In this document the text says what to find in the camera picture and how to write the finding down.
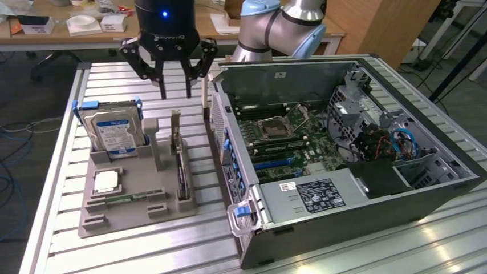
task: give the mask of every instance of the motherboard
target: motherboard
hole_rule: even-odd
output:
[[[237,118],[260,183],[328,172],[346,162],[327,133],[327,114],[311,105],[240,110]]]

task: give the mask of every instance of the hard drive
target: hard drive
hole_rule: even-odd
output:
[[[141,128],[141,101],[83,102],[73,112],[91,139],[93,151],[107,151],[111,159],[133,156],[136,147],[147,144]]]

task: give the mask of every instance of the white object on desk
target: white object on desk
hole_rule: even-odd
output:
[[[51,34],[56,23],[52,17],[19,16],[25,34]]]
[[[85,4],[88,4],[88,0],[71,0],[71,4],[73,6],[84,6]]]
[[[127,21],[124,15],[108,15],[101,20],[101,29],[104,32],[121,33],[125,31]]]
[[[67,21],[71,36],[88,35],[101,33],[101,27],[95,17],[87,15],[77,15]]]

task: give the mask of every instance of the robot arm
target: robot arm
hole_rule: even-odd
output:
[[[269,61],[271,49],[305,59],[321,43],[327,0],[245,0],[233,62]]]
[[[196,78],[207,76],[217,54],[215,39],[201,39],[203,56],[191,66],[189,55],[200,43],[195,25],[193,0],[136,0],[140,25],[139,37],[121,43],[120,52],[141,79],[151,79],[159,85],[160,96],[165,99],[163,68],[165,61],[180,61],[185,74],[187,97]],[[155,60],[151,67],[139,54],[143,47]]]
[[[121,43],[120,52],[141,79],[159,85],[165,99],[163,68],[165,61],[180,61],[185,74],[187,97],[196,78],[207,76],[217,54],[215,39],[203,39],[203,56],[191,66],[189,55],[200,43],[195,24],[195,0],[135,0],[140,25],[139,37]],[[327,0],[245,0],[241,6],[239,46],[232,61],[272,60],[271,49],[304,59],[315,52],[326,26]],[[143,47],[155,60],[151,67],[140,57]]]

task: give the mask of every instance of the blue hard drive label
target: blue hard drive label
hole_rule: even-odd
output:
[[[128,132],[131,123],[127,119],[97,122],[101,142],[107,151],[123,155],[136,150],[133,135]]]

